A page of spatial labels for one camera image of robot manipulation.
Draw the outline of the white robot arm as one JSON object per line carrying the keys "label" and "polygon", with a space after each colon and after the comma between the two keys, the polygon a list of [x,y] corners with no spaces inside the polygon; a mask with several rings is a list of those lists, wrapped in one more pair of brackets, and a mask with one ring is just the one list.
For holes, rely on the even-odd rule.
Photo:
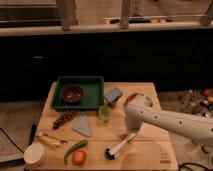
{"label": "white robot arm", "polygon": [[139,132],[148,123],[213,148],[213,118],[153,108],[151,99],[142,93],[126,99],[124,112],[129,132]]}

